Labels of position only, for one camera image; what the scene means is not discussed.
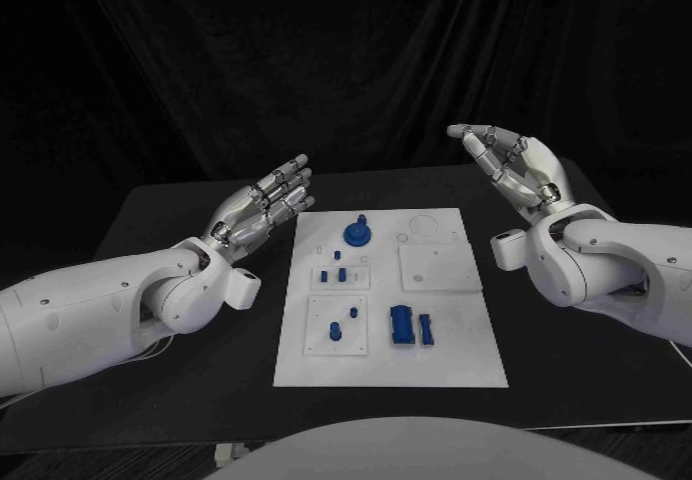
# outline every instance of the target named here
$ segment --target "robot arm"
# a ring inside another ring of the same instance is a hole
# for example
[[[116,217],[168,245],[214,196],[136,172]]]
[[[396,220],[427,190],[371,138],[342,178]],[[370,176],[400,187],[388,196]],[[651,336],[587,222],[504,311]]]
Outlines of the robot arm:
[[[199,330],[227,303],[253,306],[260,279],[233,268],[315,203],[300,155],[220,206],[201,238],[48,272],[0,292],[0,397],[68,383]]]
[[[494,237],[499,267],[527,267],[557,306],[692,346],[692,229],[625,224],[577,204],[560,161],[535,138],[485,125],[453,125],[447,134],[531,223]]]

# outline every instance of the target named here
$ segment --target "blue object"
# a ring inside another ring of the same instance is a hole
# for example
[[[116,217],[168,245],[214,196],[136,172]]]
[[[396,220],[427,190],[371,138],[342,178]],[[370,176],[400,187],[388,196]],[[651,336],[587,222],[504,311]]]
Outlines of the blue object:
[[[433,332],[430,331],[430,315],[427,313],[421,314],[421,339],[424,345],[434,345],[436,341],[433,340]]]
[[[397,305],[391,308],[391,315],[394,343],[416,343],[414,325],[411,323],[411,307]]]
[[[342,339],[342,329],[339,328],[339,322],[329,324],[329,338],[338,342]]]
[[[344,231],[344,240],[352,247],[362,247],[372,237],[371,227],[367,225],[365,215],[358,216],[358,222],[352,223]]]

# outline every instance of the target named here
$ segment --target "dark tabletop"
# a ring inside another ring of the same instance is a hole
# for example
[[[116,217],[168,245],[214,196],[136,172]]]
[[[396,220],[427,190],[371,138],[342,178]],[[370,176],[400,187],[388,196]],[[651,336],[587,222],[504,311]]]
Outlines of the dark tabletop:
[[[577,200],[613,213],[576,164],[564,164]],[[217,206],[247,183],[133,190],[97,259],[165,249],[201,235]],[[496,267],[491,237],[528,224],[476,165],[316,175],[310,191],[313,211],[460,208],[509,388],[273,387],[292,221],[237,264],[263,279],[253,309],[224,306],[199,332],[176,336],[163,355],[19,402],[0,424],[0,452],[269,440],[403,415],[518,428],[692,419],[692,370],[669,343],[609,317],[556,307],[524,269]]]

